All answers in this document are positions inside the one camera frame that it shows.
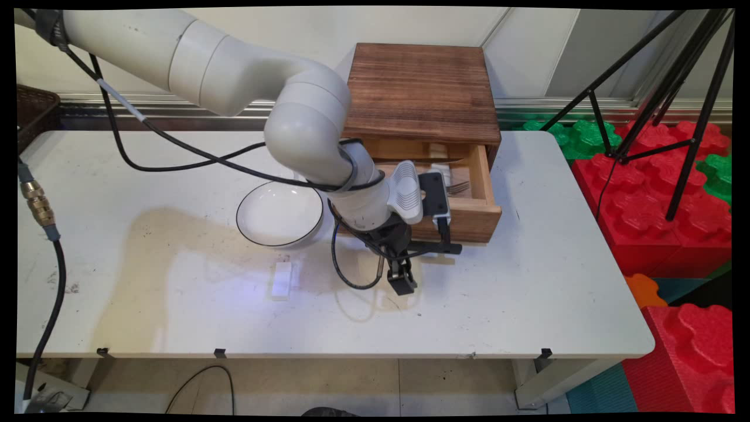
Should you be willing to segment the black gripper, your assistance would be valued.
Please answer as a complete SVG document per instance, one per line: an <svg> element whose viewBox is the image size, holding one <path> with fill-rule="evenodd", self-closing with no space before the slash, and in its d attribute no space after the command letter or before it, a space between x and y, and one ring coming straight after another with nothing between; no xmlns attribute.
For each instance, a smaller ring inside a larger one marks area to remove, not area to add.
<svg viewBox="0 0 750 422"><path fill-rule="evenodd" d="M401 216L389 216L380 227L363 232L368 248L379 256L386 255L387 280L397 295L413 294L417 288L407 251L411 235L411 225Z"/></svg>

